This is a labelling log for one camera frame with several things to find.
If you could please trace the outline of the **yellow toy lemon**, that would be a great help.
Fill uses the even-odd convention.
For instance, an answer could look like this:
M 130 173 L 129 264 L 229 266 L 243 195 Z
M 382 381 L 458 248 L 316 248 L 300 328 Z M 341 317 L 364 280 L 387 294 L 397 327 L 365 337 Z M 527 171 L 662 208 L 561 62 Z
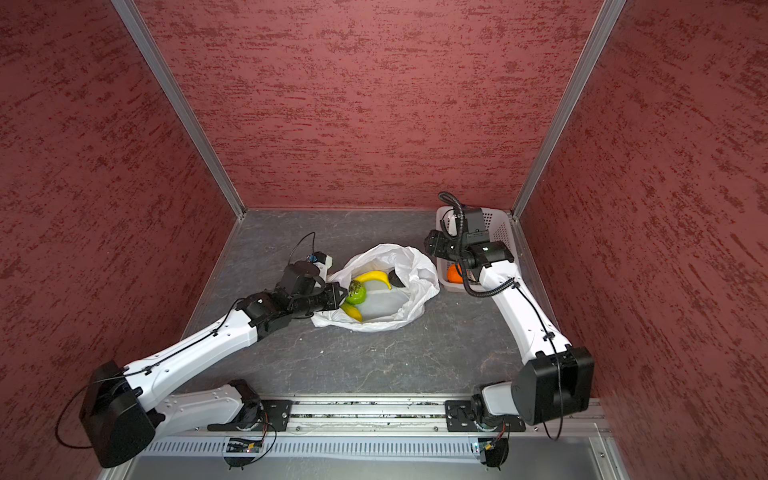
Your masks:
M 356 320 L 357 322 L 363 321 L 362 314 L 355 305 L 352 305 L 348 302 L 344 302 L 341 305 L 341 309 L 347 316 Z

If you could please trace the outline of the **green toy fruit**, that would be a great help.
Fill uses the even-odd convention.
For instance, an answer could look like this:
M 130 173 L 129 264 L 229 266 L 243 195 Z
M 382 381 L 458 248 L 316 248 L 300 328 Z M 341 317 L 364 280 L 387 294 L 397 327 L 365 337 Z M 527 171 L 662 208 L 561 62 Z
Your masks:
M 364 303 L 367 298 L 367 290 L 364 284 L 360 281 L 353 280 L 348 287 L 348 294 L 346 297 L 346 303 L 356 306 Z

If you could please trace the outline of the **orange toy fruit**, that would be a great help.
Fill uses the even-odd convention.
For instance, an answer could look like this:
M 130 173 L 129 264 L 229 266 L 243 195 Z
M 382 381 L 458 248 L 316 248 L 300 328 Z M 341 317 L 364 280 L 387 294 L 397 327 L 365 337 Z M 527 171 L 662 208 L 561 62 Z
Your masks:
M 460 267 L 457 264 L 450 265 L 446 270 L 446 280 L 452 284 L 462 284 L 463 276 Z

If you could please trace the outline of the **yellow toy banana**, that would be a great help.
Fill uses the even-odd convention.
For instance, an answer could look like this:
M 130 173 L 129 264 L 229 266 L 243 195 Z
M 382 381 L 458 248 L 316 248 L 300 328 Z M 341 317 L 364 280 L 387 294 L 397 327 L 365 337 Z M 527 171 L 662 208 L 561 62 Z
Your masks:
M 365 272 L 357 277 L 354 278 L 356 282 L 359 282 L 361 284 L 364 284 L 366 282 L 370 281 L 376 281 L 383 283 L 389 290 L 392 289 L 392 284 L 389 279 L 389 275 L 387 272 L 376 270 L 376 271 L 369 271 Z

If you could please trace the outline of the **white plastic bag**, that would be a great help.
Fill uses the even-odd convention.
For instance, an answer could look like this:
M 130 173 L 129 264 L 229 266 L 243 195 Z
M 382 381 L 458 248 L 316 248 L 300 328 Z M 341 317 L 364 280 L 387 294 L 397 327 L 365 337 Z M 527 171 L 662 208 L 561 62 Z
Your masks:
M 315 313 L 316 327 L 340 327 L 361 333 L 377 333 L 404 327 L 425 312 L 426 303 L 440 292 L 434 263 L 419 250 L 398 244 L 379 244 L 350 259 L 328 277 L 342 287 L 362 275 L 382 272 L 382 281 L 363 280 L 366 298 L 357 306 L 361 318 L 342 309 Z

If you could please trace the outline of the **white perforated plastic basket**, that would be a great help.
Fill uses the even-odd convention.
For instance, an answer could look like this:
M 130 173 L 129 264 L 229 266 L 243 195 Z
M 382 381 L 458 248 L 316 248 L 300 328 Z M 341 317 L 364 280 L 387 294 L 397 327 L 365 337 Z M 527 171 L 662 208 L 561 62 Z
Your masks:
M 517 248 L 508 214 L 502 210 L 485 207 L 480 207 L 480 210 L 483 212 L 483 220 L 485 227 L 488 230 L 490 240 L 503 242 L 510 252 L 515 255 L 517 253 Z M 436 211 L 436 230 L 441 229 L 440 221 L 443 220 L 450 233 L 455 233 L 455 226 L 453 225 L 454 214 L 452 211 L 452 206 L 443 206 Z M 464 293 L 464 288 L 461 284 L 448 281 L 447 273 L 449 268 L 453 265 L 453 262 L 437 258 L 435 263 L 438 272 L 438 280 L 442 289 L 450 293 Z

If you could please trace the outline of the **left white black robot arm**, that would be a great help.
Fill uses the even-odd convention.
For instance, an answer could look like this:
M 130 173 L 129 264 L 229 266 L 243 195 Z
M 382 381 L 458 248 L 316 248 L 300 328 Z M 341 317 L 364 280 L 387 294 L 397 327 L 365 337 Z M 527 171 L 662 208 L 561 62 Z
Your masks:
M 191 394 L 176 391 L 291 321 L 338 309 L 348 291 L 327 281 L 332 262 L 315 252 L 287 265 L 274 289 L 235 300 L 221 319 L 190 337 L 123 367 L 109 361 L 94 370 L 79 419 L 99 464 L 117 467 L 156 439 L 197 428 L 266 430 L 261 398 L 244 380 Z

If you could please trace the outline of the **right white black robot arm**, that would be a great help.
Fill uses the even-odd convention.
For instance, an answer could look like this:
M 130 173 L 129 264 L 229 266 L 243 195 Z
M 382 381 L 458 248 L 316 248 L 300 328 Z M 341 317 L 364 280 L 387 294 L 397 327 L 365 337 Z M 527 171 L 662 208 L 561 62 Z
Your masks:
M 538 425 L 589 408 L 595 361 L 575 347 L 547 317 L 525 284 L 514 256 L 486 232 L 449 235 L 432 230 L 426 252 L 458 266 L 465 291 L 490 298 L 509 327 L 523 367 L 517 379 L 484 387 L 480 412 L 514 415 Z

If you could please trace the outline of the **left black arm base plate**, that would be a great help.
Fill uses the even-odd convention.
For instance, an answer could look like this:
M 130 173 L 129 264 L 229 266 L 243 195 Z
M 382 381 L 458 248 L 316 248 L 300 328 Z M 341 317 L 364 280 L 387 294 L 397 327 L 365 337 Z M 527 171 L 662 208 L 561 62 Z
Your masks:
M 278 433 L 287 430 L 294 402 L 291 400 L 266 399 L 259 404 L 247 402 L 228 423 L 209 424 L 206 429 L 213 432 L 266 432 L 273 429 Z

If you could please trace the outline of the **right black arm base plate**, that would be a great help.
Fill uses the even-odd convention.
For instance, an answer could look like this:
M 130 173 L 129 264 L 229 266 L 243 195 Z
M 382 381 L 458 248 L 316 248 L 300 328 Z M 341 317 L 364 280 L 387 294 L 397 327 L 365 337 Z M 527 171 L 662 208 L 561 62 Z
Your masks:
M 478 398 L 444 402 L 447 430 L 451 433 L 521 433 L 527 427 L 518 415 L 492 415 Z

